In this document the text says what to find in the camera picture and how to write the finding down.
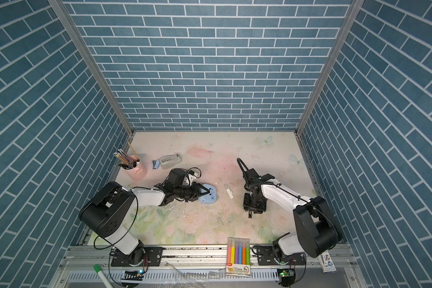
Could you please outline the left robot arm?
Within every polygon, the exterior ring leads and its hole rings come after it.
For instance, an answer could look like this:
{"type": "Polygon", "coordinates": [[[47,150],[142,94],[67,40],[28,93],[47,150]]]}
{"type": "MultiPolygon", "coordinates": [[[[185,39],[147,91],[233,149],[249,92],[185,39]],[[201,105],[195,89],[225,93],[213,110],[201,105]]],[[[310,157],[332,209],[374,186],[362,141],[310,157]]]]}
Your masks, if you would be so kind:
{"type": "Polygon", "coordinates": [[[145,206],[166,206],[173,202],[194,202],[215,193],[214,187],[196,182],[198,168],[175,168],[153,188],[125,188],[115,181],[107,183],[79,212],[80,220],[133,263],[143,258],[143,243],[123,223],[132,208],[138,217],[145,206]]]}

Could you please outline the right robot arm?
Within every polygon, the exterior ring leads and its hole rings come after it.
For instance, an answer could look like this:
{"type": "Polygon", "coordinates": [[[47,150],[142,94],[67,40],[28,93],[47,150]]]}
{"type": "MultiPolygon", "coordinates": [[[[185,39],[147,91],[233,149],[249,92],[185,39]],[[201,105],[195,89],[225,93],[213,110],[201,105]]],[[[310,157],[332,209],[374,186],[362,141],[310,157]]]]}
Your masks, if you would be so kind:
{"type": "Polygon", "coordinates": [[[246,182],[244,188],[247,192],[243,202],[245,211],[250,215],[262,214],[266,212],[267,202],[271,200],[294,217],[295,232],[289,232],[272,243],[277,261],[286,262],[298,253],[317,258],[343,239],[342,228],[324,198],[299,194],[271,174],[259,175],[240,158],[236,161],[246,182]]]}

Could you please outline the light blue alarm clock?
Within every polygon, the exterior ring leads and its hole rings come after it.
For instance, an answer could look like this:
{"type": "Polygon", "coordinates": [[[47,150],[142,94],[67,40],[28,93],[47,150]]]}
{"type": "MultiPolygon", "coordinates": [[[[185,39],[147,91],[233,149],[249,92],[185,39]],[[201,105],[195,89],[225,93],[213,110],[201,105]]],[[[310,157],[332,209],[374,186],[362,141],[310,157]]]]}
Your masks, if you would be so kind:
{"type": "Polygon", "coordinates": [[[198,201],[202,204],[211,205],[214,204],[217,200],[217,191],[216,188],[209,184],[203,184],[204,188],[201,189],[202,193],[205,193],[205,195],[202,195],[198,198],[198,201]]]}

